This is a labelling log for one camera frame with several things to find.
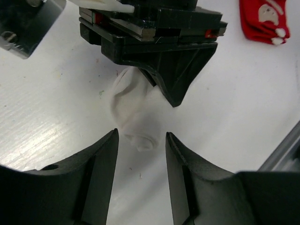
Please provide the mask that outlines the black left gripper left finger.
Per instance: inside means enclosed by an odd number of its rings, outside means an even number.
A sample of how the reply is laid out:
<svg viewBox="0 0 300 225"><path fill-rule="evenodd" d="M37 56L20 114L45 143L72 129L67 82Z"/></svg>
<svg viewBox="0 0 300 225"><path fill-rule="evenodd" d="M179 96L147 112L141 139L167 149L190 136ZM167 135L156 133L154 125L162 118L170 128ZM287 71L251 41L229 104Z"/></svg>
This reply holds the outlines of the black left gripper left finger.
<svg viewBox="0 0 300 225"><path fill-rule="evenodd" d="M119 133L41 170L0 168L3 225L104 225L111 198Z"/></svg>

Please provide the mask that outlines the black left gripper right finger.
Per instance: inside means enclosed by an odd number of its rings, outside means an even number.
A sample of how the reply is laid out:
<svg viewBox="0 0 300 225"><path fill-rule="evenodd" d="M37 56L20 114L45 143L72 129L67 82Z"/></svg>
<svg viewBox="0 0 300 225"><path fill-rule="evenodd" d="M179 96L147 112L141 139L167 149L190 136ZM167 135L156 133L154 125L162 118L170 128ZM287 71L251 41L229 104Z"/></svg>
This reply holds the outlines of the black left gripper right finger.
<svg viewBox="0 0 300 225"><path fill-rule="evenodd" d="M174 224L299 224L299 173L232 173L193 152L171 132L165 137L165 153Z"/></svg>

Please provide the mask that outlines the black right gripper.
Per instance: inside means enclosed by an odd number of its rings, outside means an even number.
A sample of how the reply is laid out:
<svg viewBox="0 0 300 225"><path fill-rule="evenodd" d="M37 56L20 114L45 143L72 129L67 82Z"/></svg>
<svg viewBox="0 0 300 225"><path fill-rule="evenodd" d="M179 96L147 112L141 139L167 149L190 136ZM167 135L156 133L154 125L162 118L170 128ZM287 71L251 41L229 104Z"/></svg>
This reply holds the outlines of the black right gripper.
<svg viewBox="0 0 300 225"><path fill-rule="evenodd" d="M157 85L172 107L181 105L193 80L215 53L214 41L225 34L220 12L197 6L196 0L123 0L134 11L104 11L80 7L91 24L111 25L141 42L172 37L180 44L115 45L104 42L101 52L118 65L139 68Z"/></svg>

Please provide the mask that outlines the plain white sock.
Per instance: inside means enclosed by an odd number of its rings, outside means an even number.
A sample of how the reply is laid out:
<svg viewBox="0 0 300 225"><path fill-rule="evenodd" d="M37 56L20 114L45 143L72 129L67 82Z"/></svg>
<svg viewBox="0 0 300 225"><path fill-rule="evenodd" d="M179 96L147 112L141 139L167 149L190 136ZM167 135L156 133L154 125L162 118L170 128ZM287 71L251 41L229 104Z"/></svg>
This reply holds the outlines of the plain white sock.
<svg viewBox="0 0 300 225"><path fill-rule="evenodd" d="M173 109L138 68L127 67L118 75L108 103L118 130L139 152L158 148Z"/></svg>

